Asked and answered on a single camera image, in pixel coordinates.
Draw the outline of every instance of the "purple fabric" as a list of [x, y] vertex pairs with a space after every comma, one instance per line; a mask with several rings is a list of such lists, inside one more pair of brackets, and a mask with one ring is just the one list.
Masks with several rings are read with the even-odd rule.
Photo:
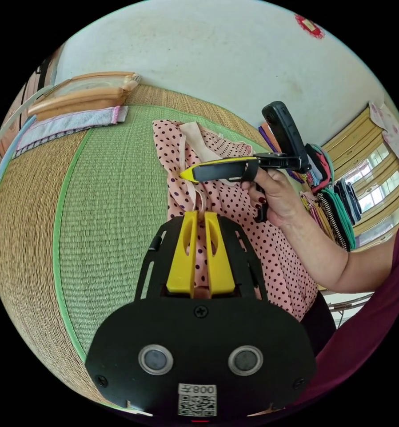
[[[269, 140], [269, 138], [267, 137], [267, 134], [265, 133], [265, 131], [263, 130], [263, 128], [262, 128], [262, 126], [259, 126], [259, 132], [260, 132], [260, 134], [263, 136], [263, 139], [266, 141], [266, 143], [269, 145], [269, 147], [271, 148], [271, 150], [274, 152], [274, 153], [277, 153], [278, 152], [278, 150], [275, 148], [275, 146], [271, 143], [271, 141]], [[301, 184], [303, 184], [303, 180], [302, 179], [300, 179], [298, 176], [296, 176], [296, 174], [295, 173], [293, 173], [293, 171], [291, 171], [291, 170], [288, 170], [287, 171], [287, 173], [288, 173], [288, 175], [291, 177], [291, 178], [293, 178], [293, 179], [295, 179], [297, 182], [300, 182]]]
[[399, 229], [390, 276], [318, 354], [317, 373], [296, 405], [328, 392], [356, 372], [381, 344], [398, 314]]
[[267, 137], [267, 134], [263, 130], [262, 126], [259, 126], [259, 132], [263, 136], [263, 139], [266, 141], [266, 143], [270, 146], [271, 150], [276, 153], [278, 150], [274, 147], [274, 145], [271, 143], [269, 138]]

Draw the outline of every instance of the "polka dot fabric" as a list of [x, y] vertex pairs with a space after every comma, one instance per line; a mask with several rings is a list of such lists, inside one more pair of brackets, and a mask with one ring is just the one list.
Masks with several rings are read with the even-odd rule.
[[[189, 198], [186, 182], [179, 177], [180, 139], [182, 123], [157, 120], [153, 122], [154, 142], [158, 159], [168, 173], [168, 219], [182, 216], [186, 211], [198, 208]], [[205, 145], [222, 158], [251, 155], [251, 147], [235, 144], [198, 125]], [[195, 152], [186, 144], [186, 167], [200, 163]], [[228, 186], [220, 181], [194, 184], [196, 191], [206, 196], [207, 210], [240, 224], [262, 262], [267, 296], [275, 304], [297, 320], [302, 320], [315, 301], [318, 288], [308, 275], [299, 257], [278, 227], [269, 222], [256, 224], [256, 210], [250, 205], [248, 192], [239, 186]], [[203, 224], [199, 224], [196, 247], [196, 286], [208, 286], [206, 236]]]

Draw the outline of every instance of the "screw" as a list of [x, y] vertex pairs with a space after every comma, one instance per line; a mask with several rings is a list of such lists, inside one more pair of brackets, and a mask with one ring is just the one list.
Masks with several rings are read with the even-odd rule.
[[103, 375], [97, 375], [96, 381], [101, 387], [108, 386], [108, 380]]
[[207, 314], [208, 314], [208, 308], [206, 306], [195, 307], [194, 315], [198, 319], [203, 319], [204, 317], [207, 317]]
[[295, 390], [299, 389], [305, 383], [305, 378], [298, 378], [294, 381], [293, 388]]

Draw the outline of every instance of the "camera lens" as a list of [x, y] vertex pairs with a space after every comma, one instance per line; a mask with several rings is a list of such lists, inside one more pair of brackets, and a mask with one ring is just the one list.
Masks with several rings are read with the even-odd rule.
[[253, 346], [238, 347], [228, 359], [229, 369], [240, 376], [253, 375], [262, 367], [262, 364], [262, 352]]
[[173, 356], [165, 347], [152, 344], [140, 351], [139, 364], [151, 375], [164, 375], [173, 367]]
[[270, 125], [276, 125], [276, 117], [275, 117], [275, 115], [273, 113], [268, 113], [266, 115], [266, 121]]

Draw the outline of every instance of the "red sticker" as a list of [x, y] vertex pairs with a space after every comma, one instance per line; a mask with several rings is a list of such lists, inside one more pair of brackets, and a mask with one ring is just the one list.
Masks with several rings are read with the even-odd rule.
[[303, 18], [303, 16], [295, 15], [297, 23], [309, 34], [311, 34], [316, 39], [323, 39], [324, 38], [324, 31], [319, 28], [317, 25], [315, 25], [312, 21], [309, 19]]

